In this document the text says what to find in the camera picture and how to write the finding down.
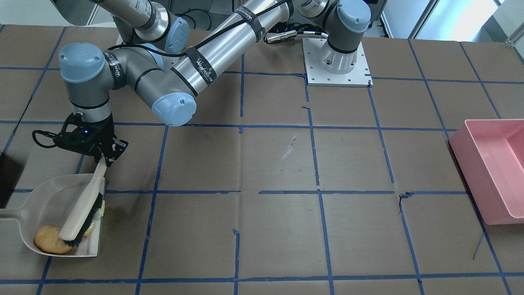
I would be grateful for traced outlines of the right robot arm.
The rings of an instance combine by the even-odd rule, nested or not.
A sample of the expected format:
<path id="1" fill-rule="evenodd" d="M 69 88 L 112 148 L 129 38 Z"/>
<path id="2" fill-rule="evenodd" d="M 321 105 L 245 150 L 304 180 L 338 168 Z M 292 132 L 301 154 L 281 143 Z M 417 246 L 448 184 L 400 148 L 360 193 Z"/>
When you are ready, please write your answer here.
<path id="1" fill-rule="evenodd" d="M 158 3 L 149 0 L 91 0 L 113 15 L 118 30 L 123 35 L 124 45 L 115 45 L 105 51 L 90 43 L 72 43 L 60 51 L 60 60 L 67 57 L 86 57 L 98 61 L 109 54 L 130 53 L 142 49 L 152 56 L 178 58 L 186 56 L 179 48 L 172 49 L 171 37 L 181 29 L 182 47 L 187 41 L 188 26 L 184 19 L 174 16 Z"/>

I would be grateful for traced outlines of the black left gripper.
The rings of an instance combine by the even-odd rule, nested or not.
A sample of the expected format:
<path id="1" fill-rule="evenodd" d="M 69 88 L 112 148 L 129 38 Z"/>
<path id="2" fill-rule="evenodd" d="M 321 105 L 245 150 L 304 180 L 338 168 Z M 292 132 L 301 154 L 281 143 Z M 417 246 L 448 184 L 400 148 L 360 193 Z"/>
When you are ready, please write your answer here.
<path id="1" fill-rule="evenodd" d="M 53 142 L 60 149 L 92 156 L 96 163 L 104 157 L 107 166 L 111 166 L 129 145 L 116 137 L 112 114 L 97 123 L 86 123 L 79 114 L 71 114 Z"/>

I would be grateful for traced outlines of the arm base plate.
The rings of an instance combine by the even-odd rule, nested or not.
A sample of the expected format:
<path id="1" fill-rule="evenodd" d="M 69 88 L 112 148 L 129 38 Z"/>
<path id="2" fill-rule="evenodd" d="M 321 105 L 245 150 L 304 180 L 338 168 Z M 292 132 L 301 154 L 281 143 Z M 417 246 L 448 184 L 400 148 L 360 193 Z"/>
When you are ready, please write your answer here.
<path id="1" fill-rule="evenodd" d="M 327 39 L 303 39 L 307 83 L 311 86 L 372 86 L 373 81 L 362 43 L 355 52 L 343 54 Z"/>

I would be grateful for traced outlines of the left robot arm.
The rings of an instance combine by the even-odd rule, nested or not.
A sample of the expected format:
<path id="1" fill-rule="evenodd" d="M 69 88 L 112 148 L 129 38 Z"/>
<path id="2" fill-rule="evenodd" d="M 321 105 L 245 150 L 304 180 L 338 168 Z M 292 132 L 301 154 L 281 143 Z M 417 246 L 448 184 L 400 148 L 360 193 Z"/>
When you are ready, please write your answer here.
<path id="1" fill-rule="evenodd" d="M 116 137 L 110 91 L 129 86 L 165 125 L 182 126 L 197 110 L 195 97 L 294 10 L 326 32 L 321 61 L 335 74 L 352 70 L 346 59 L 356 58 L 372 19 L 363 0 L 249 0 L 206 39 L 187 47 L 187 22 L 161 3 L 94 3 L 112 14 L 124 44 L 101 50 L 91 43 L 71 43 L 60 50 L 60 74 L 72 113 L 59 133 L 40 134 L 53 140 L 52 147 L 92 156 L 107 166 L 129 145 Z"/>

